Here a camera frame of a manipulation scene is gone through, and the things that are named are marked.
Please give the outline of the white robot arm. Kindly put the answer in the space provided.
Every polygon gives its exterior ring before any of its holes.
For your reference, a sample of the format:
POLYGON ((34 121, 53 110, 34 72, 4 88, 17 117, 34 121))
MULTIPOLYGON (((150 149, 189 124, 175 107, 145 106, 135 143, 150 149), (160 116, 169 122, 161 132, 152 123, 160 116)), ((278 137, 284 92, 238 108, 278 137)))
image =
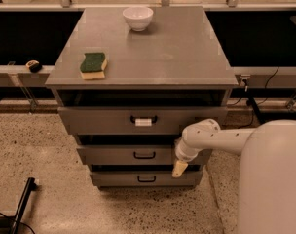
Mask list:
POLYGON ((175 142, 172 176, 206 149, 240 156, 238 234, 296 234, 296 120, 228 130, 213 119, 189 125, 175 142))

